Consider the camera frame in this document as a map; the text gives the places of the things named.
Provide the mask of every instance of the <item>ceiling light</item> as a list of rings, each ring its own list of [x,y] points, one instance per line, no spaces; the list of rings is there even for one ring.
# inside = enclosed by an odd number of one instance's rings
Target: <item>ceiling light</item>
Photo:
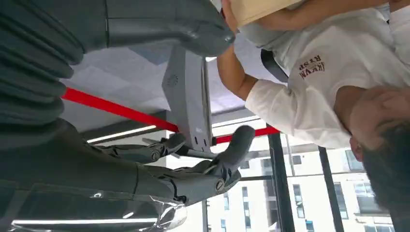
[[[97,141],[101,141],[101,140],[105,140],[105,139],[111,139],[111,138],[115,138],[115,137],[119,137],[119,136],[123,136],[123,135],[127,135],[127,134],[133,134],[133,133],[137,133],[137,132],[141,132],[141,131],[154,129],[154,128],[156,128],[156,126],[142,127],[142,128],[138,128],[138,129],[134,129],[134,130],[124,131],[124,132],[121,132],[121,133],[110,134],[110,135],[103,136],[103,137],[100,137],[100,138],[87,140],[87,143],[93,143],[93,142],[97,142]]]
[[[207,62],[211,62],[211,61],[215,60],[216,58],[217,58],[217,57],[206,57],[205,60],[206,60]]]

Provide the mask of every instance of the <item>window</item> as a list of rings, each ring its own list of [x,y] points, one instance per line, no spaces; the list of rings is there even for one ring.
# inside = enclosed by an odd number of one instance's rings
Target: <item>window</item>
[[[220,227],[222,232],[226,232],[226,221],[224,219],[220,220]]]
[[[306,220],[306,230],[307,232],[315,232],[315,228],[313,226],[313,221]]]
[[[249,216],[245,216],[245,227],[246,229],[250,229],[250,217]]]
[[[345,197],[343,195],[342,185],[340,183],[335,183],[335,191],[337,197],[337,204],[339,205],[340,215],[342,216],[342,219],[349,219],[347,215]]]
[[[249,161],[242,162],[239,167],[240,167],[240,169],[248,169],[249,168]]]
[[[223,194],[223,202],[225,205],[225,210],[229,210],[229,195],[227,192]]]
[[[303,208],[302,192],[300,190],[300,185],[293,185],[293,191],[295,194],[297,217],[305,218],[305,210]]]
[[[270,159],[264,159],[264,160],[261,160],[261,162],[262,162],[262,166],[265,168],[272,167],[272,161]]]
[[[365,170],[365,168],[363,167],[363,164],[356,160],[356,157],[354,156],[351,150],[346,150],[345,153],[346,153],[347,162],[349,163],[349,169],[351,171],[364,171]]]
[[[248,197],[248,188],[242,187],[242,197]]]
[[[268,193],[268,197],[276,197],[275,189],[273,187],[273,181],[267,180],[266,181],[266,192]]]
[[[249,210],[249,202],[244,202],[244,210]]]
[[[395,232],[393,225],[365,225],[365,232]]]
[[[278,203],[276,201],[269,201],[269,209],[278,209]]]
[[[294,165],[302,164],[302,159],[300,156],[292,156],[292,160]]]
[[[380,209],[376,204],[370,183],[354,184],[354,191],[361,214],[388,214],[388,211]]]
[[[242,199],[244,204],[245,226],[250,229],[250,212],[248,202],[248,187],[242,187]]]

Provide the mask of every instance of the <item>man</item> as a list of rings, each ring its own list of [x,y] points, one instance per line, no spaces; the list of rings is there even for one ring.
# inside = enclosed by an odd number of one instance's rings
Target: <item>man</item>
[[[246,74],[233,46],[218,69],[223,84],[273,127],[320,146],[350,146],[379,204],[400,211],[410,205],[410,0],[390,1],[390,25],[370,8],[385,2],[308,0],[250,26],[247,37],[273,50],[288,86]],[[228,0],[223,11],[237,31]]]

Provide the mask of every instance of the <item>humanoid robot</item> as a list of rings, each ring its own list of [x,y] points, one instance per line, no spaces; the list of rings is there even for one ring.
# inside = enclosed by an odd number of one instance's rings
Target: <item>humanoid robot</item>
[[[58,79],[83,54],[158,41],[214,57],[234,35],[209,0],[0,1],[0,231],[165,231],[239,180],[250,127],[212,161],[170,170],[144,164],[193,150],[186,134],[92,146],[58,118]]]

